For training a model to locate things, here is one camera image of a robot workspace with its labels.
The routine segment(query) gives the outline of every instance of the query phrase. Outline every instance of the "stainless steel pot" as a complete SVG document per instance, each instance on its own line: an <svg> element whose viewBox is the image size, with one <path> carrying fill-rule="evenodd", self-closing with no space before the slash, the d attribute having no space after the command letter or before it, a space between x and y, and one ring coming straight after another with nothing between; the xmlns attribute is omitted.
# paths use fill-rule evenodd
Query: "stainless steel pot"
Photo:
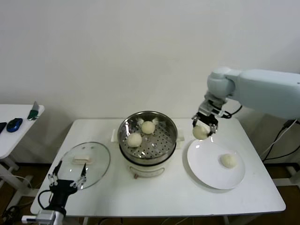
<svg viewBox="0 0 300 225"><path fill-rule="evenodd" d="M153 134L143 134L143 121L153 121ZM140 133L142 144L131 148L127 144L127 137L131 133ZM120 150L124 157L136 165L153 166L166 161L174 152L177 140L177 128L166 115L154 112L137 112L125 119L118 130Z"/></svg>

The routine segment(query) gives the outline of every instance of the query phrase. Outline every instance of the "white plate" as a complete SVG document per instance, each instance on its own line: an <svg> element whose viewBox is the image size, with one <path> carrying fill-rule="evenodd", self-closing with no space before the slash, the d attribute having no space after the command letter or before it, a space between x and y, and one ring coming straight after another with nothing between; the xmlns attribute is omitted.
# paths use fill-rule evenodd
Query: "white plate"
<svg viewBox="0 0 300 225"><path fill-rule="evenodd" d="M238 164L228 169L220 161L223 154L234 154ZM195 140L187 150L188 164L203 183L217 189L231 189L240 184L245 175L245 165L239 154L222 143Z"/></svg>

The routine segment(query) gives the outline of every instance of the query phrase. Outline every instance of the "white wall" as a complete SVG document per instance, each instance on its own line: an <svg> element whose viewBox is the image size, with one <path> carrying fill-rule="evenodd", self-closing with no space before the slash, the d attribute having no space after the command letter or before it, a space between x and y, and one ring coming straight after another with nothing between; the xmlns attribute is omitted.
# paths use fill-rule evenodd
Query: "white wall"
<svg viewBox="0 0 300 225"><path fill-rule="evenodd" d="M215 67L299 72L299 8L297 0L1 1L0 103L46 108L15 156L51 162L77 118L147 109L191 117ZM273 139L266 131L277 132L258 127L261 113L239 118L258 151Z"/></svg>

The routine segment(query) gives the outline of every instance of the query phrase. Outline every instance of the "cable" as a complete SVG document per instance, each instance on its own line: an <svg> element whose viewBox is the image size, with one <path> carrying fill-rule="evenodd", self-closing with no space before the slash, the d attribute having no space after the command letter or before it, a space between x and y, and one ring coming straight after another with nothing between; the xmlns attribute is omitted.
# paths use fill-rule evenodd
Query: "cable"
<svg viewBox="0 0 300 225"><path fill-rule="evenodd" d="M180 224L181 222L183 222L183 221L185 221L186 219L188 219L189 217L186 217L186 218L184 218L184 219L182 219L181 221L179 221L178 223L175 223L175 225L178 225L178 224Z"/></svg>
<svg viewBox="0 0 300 225"><path fill-rule="evenodd" d="M225 114L223 114L221 116L221 118L224 118L224 119L230 119L232 117L232 114L228 111L224 111Z"/></svg>
<svg viewBox="0 0 300 225"><path fill-rule="evenodd" d="M38 185L36 185L35 187L34 187L34 189L35 188L37 188L39 185L41 185L42 184L42 182L41 183L39 183ZM34 200L32 200L32 201L30 201L30 202L26 202L26 203L23 203L23 204L18 204L18 205L15 205L15 206L17 206L17 207L20 207L20 206L22 206L20 209L23 209L25 206L27 206L27 205L30 205L31 203L33 203L34 202Z"/></svg>
<svg viewBox="0 0 300 225"><path fill-rule="evenodd" d="M300 145L299 145L294 151L292 151L292 152L290 152L290 153L288 153L288 154L285 154L285 155L283 155L283 156L274 157L274 158L268 158L268 159L266 159L266 160L277 159L277 158L283 158L283 157L289 156L289 155L295 153L298 149L300 149Z"/></svg>
<svg viewBox="0 0 300 225"><path fill-rule="evenodd" d="M107 221L109 218L103 218L101 220L99 220L99 222L97 223L97 225L102 225L105 221Z"/></svg>
<svg viewBox="0 0 300 225"><path fill-rule="evenodd" d="M17 177L17 178L21 178L21 179L25 180L31 188L33 188L30 181L27 180L25 177L20 177L20 176L13 175L13 174L12 175L10 175L10 174L0 174L0 177Z"/></svg>
<svg viewBox="0 0 300 225"><path fill-rule="evenodd" d="M51 199L52 199L52 192L51 192L51 194L50 194L50 196L49 196L49 199L48 199L48 202L50 203L50 201L51 201Z"/></svg>
<svg viewBox="0 0 300 225"><path fill-rule="evenodd" d="M170 217L165 219L160 225L163 225L166 221L168 221L169 219L171 219Z"/></svg>
<svg viewBox="0 0 300 225"><path fill-rule="evenodd" d="M263 151L263 153L261 154L261 156L264 154L264 153L266 153L266 151L267 150L269 150L269 148L271 148L272 147L272 145L274 145L276 142L278 142L281 138L282 138L282 136L283 135L285 135L285 133L295 124L297 122L297 119L280 135L280 137L276 140L276 141L274 141L265 151Z"/></svg>
<svg viewBox="0 0 300 225"><path fill-rule="evenodd" d="M281 130L280 130L280 131L278 132L278 134L276 135L276 137L275 137L273 143L277 140L277 138L279 137L280 133L281 133L282 131L284 131L284 130L285 130L285 127L282 127ZM270 150L268 151L266 157L264 158L264 160L263 160L262 162L264 162L264 161L267 159L267 157L269 156L269 154L271 153L271 151L272 151L272 149L273 149L273 146L274 146L274 144L272 144Z"/></svg>
<svg viewBox="0 0 300 225"><path fill-rule="evenodd" d="M218 110L220 110L220 111L222 110L222 108L215 106L211 100L208 100L208 103L209 103L212 107L214 107L214 108L216 108L216 109L218 109Z"/></svg>
<svg viewBox="0 0 300 225"><path fill-rule="evenodd" d="M4 223L3 225L13 225L19 220L20 208L17 206L11 206L9 209L5 210L1 217Z"/></svg>
<svg viewBox="0 0 300 225"><path fill-rule="evenodd" d="M235 112L233 112L233 113L231 113L231 115L233 116L234 114L237 114L241 109L242 109L242 105L240 105L240 107L237 109L237 111L235 111Z"/></svg>
<svg viewBox="0 0 300 225"><path fill-rule="evenodd" d="M39 204L39 206L42 208L42 209L45 209L45 207L42 205L42 203L41 203L41 201L40 201L40 196L43 194L43 193L45 193L45 192L49 192L50 190L44 190L44 191L42 191L41 193L39 193L38 194L38 196L37 196L37 202L38 202L38 204Z"/></svg>

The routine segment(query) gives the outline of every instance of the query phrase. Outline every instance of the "blue mouse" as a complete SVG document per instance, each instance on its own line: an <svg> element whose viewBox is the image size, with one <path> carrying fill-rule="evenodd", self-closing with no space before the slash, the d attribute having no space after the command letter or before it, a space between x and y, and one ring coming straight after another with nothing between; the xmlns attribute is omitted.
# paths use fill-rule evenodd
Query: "blue mouse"
<svg viewBox="0 0 300 225"><path fill-rule="evenodd" d="M14 118L10 122L8 122L8 124L6 126L6 130L10 133L15 132L19 129L22 122L23 122L22 118Z"/></svg>

